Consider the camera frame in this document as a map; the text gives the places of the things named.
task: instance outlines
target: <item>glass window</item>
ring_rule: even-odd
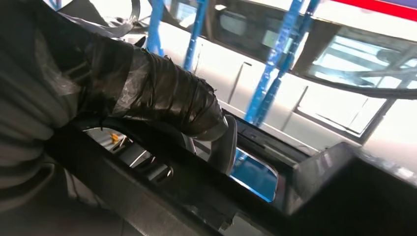
[[[413,42],[358,29],[342,29],[319,57],[308,75],[365,88],[410,88],[417,74]],[[309,86],[297,112],[333,130],[354,137],[368,128],[386,99],[371,98],[322,85]]]
[[[357,87],[395,89],[417,73],[415,57],[415,42],[342,27],[308,74]]]
[[[196,0],[164,0],[164,4],[175,22],[174,25],[192,29],[198,8]]]
[[[230,11],[220,16],[220,26],[237,35],[243,35],[246,30],[246,17]]]
[[[286,11],[240,0],[219,0],[218,4],[222,7],[214,8],[215,39],[239,53],[266,61]],[[290,45],[285,45],[284,53]]]

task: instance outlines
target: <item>red stripe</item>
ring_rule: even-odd
[[[400,6],[380,0],[333,0],[360,8],[417,21],[417,9]]]

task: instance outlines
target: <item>taped cable bundle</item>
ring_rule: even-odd
[[[42,143],[81,112],[163,121],[205,141],[227,130],[213,88],[170,59],[93,33],[40,0],[0,9],[0,212],[49,181]]]

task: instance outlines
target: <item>blue steel bar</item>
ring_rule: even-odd
[[[150,14],[149,36],[147,41],[147,48],[150,52],[155,53],[157,50],[160,56],[163,56],[161,48],[161,41],[159,39],[158,27],[164,13],[164,1],[152,1],[152,13]]]
[[[201,34],[201,28],[204,22],[204,15],[206,13],[209,0],[199,0],[196,18],[194,20],[193,31],[191,32],[190,43],[188,44],[187,54],[185,55],[184,69],[190,70],[193,62],[194,50],[197,43],[197,37]]]
[[[55,5],[55,7],[56,7],[56,10],[58,11],[62,7],[62,0],[57,0],[56,2],[57,4]]]
[[[311,0],[310,4],[307,7],[306,13],[304,15],[303,21],[301,23],[301,26],[299,27],[298,34],[296,38],[294,39],[293,43],[291,44],[290,49],[288,50],[287,57],[284,60],[284,63],[282,65],[282,68],[280,68],[278,72],[278,76],[275,78],[275,80],[272,82],[272,85],[268,89],[267,94],[265,95],[265,98],[263,99],[257,113],[257,117],[255,118],[254,124],[256,126],[260,126],[262,122],[264,122],[268,111],[275,99],[275,95],[278,92],[279,86],[281,84],[281,78],[285,75],[285,73],[288,72],[288,70],[291,68],[293,62],[294,62],[294,56],[295,53],[299,47],[299,44],[304,37],[305,33],[310,29],[310,25],[313,22],[313,19],[311,18],[314,14],[314,12],[317,9],[317,6],[319,5],[320,0]]]
[[[56,1],[54,1],[54,0],[49,0],[49,4],[52,6],[52,8],[55,10],[55,11],[58,11],[59,9],[61,9],[61,7],[62,7],[62,2],[61,2],[61,0],[56,0]]]
[[[252,96],[252,101],[246,112],[245,120],[249,123],[253,123],[258,107],[260,106],[264,97],[266,86],[270,78],[270,73],[275,69],[278,60],[281,57],[282,51],[291,35],[291,31],[296,24],[301,5],[304,0],[293,0],[290,6],[290,10],[285,14],[284,22],[279,30],[275,47],[271,49],[267,62],[265,63],[265,70],[262,77],[256,87],[255,93]]]

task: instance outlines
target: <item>bus window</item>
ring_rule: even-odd
[[[270,49],[275,46],[286,11],[241,0],[220,0],[216,4],[222,7],[214,9],[215,40],[238,53],[265,62]],[[285,45],[286,50],[290,44],[291,40]]]
[[[162,21],[191,32],[197,14],[198,3],[196,0],[164,0],[165,12]],[[207,29],[203,24],[202,36],[207,35]]]
[[[403,89],[416,80],[416,58],[415,42],[342,26],[303,75],[355,87]],[[363,134],[372,133],[384,115],[379,111],[391,105],[386,99],[315,84],[296,113],[362,143]]]

